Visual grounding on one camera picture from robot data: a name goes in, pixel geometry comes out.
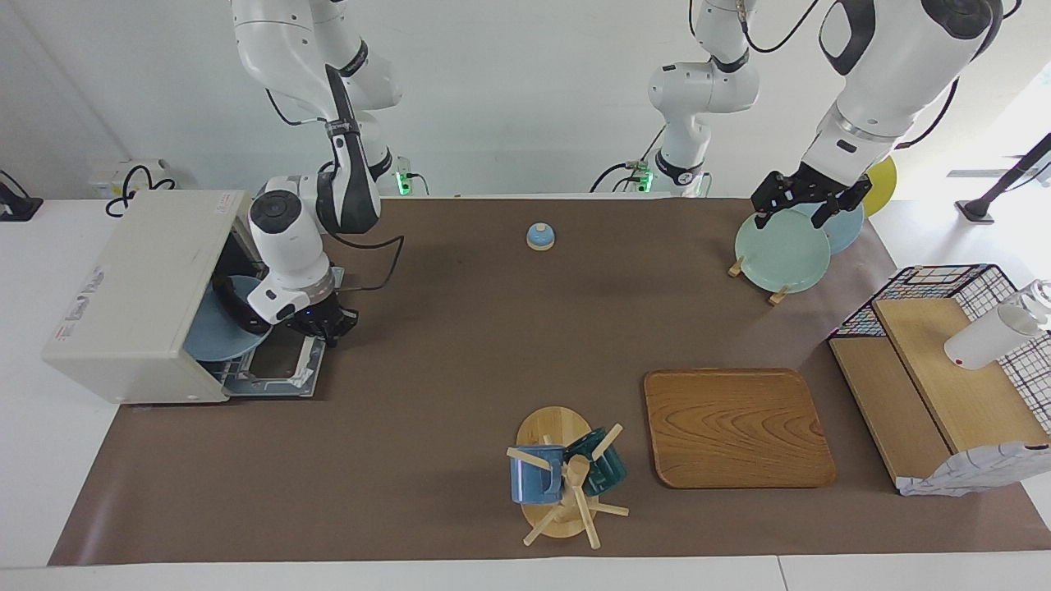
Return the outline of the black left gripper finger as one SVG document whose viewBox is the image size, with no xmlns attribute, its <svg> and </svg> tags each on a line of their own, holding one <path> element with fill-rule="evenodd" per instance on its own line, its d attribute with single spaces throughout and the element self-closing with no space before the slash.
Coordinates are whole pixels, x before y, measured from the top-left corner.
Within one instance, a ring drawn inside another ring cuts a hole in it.
<svg viewBox="0 0 1051 591">
<path fill-rule="evenodd" d="M 825 200 L 812 213 L 812 226 L 822 228 L 824 224 L 833 216 L 840 212 L 853 212 L 862 204 L 863 199 L 870 192 L 872 183 L 870 179 L 860 179 L 844 191 L 826 193 Z"/>
<path fill-rule="evenodd" d="M 758 184 L 750 197 L 755 210 L 755 228 L 762 231 L 774 213 L 792 208 L 792 176 L 769 172 Z"/>
</svg>

